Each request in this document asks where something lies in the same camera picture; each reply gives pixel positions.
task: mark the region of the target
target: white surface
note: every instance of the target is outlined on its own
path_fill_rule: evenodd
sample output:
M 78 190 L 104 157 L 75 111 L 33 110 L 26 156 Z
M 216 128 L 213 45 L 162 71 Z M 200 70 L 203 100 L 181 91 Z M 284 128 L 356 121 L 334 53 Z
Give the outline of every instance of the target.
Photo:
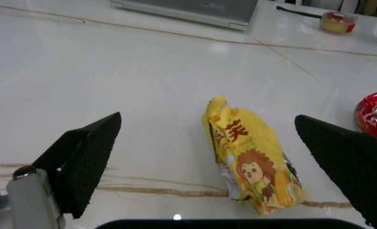
M 322 15 L 327 10 L 282 4 L 291 9 Z M 320 28 L 317 18 L 276 10 L 269 1 L 260 1 L 254 13 L 249 36 L 264 44 L 309 49 L 358 52 L 377 55 L 377 18 L 358 15 L 351 34 L 335 35 Z
M 36 8 L 30 0 L 25 3 Z M 86 12 L 78 1 L 72 3 L 38 4 L 62 13 Z M 90 16 L 102 16 L 103 9 Z M 262 20 L 270 17 L 260 15 L 263 28 Z M 205 25 L 131 12 L 123 16 L 126 21 L 142 17 L 137 22 L 142 24 L 147 18 L 169 23 L 158 27 L 181 25 L 174 28 L 202 37 L 251 40 Z M 273 27 L 292 26 L 287 21 L 293 16 L 273 16 Z M 281 42 L 274 31 L 266 32 Z M 295 42 L 295 36 L 291 33 L 286 42 Z M 299 40 L 309 41 L 306 36 L 315 35 L 301 33 Z M 348 38 L 347 43 L 355 44 Z M 374 43 L 362 44 L 360 51 L 377 51 Z M 349 48 L 357 52 L 357 47 Z M 208 100 L 224 93 L 232 106 L 249 108 L 275 129 L 309 200 L 346 202 L 297 136 L 293 119 L 306 114 L 353 129 L 355 105 L 376 91 L 377 56 L 220 42 L 0 8 L 0 163 L 30 163 L 66 130 L 120 111 L 122 128 L 102 184 L 215 190 L 187 184 L 194 183 L 224 189 L 200 122 Z M 0 168 L 0 174 L 12 171 Z M 0 188 L 8 179 L 0 178 Z M 98 190 L 83 217 L 68 217 L 67 225 L 93 228 L 115 219 L 172 219 L 176 214 L 183 219 L 258 218 L 251 206 L 228 198 Z M 268 216 L 307 217 L 344 219 L 365 227 L 352 208 L 296 206 Z
M 0 0 L 0 6 L 228 41 L 255 42 L 240 31 L 111 8 L 109 0 Z

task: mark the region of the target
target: yellow snack bag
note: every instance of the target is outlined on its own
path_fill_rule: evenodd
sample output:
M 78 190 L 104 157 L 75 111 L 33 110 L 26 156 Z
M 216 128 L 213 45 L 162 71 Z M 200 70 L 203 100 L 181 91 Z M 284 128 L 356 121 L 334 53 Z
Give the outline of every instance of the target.
M 235 199 L 251 197 L 261 215 L 304 200 L 301 183 L 294 169 L 289 170 L 291 164 L 275 132 L 256 114 L 229 107 L 220 95 L 209 102 L 202 121 L 217 163 L 229 168 L 240 188 Z

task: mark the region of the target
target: screw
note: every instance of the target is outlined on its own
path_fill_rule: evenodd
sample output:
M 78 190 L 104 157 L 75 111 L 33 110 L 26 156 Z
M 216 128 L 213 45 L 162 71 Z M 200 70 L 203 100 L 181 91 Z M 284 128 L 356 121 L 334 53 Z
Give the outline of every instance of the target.
M 21 179 L 33 173 L 36 173 L 36 168 L 34 168 L 33 166 L 23 166 L 14 171 L 13 180 Z

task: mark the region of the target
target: silver laptop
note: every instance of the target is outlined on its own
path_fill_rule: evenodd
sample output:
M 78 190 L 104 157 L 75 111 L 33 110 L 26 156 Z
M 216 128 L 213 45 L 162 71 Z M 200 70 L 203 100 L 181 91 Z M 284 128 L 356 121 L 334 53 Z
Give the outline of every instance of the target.
M 111 6 L 247 30 L 258 0 L 110 0 Z

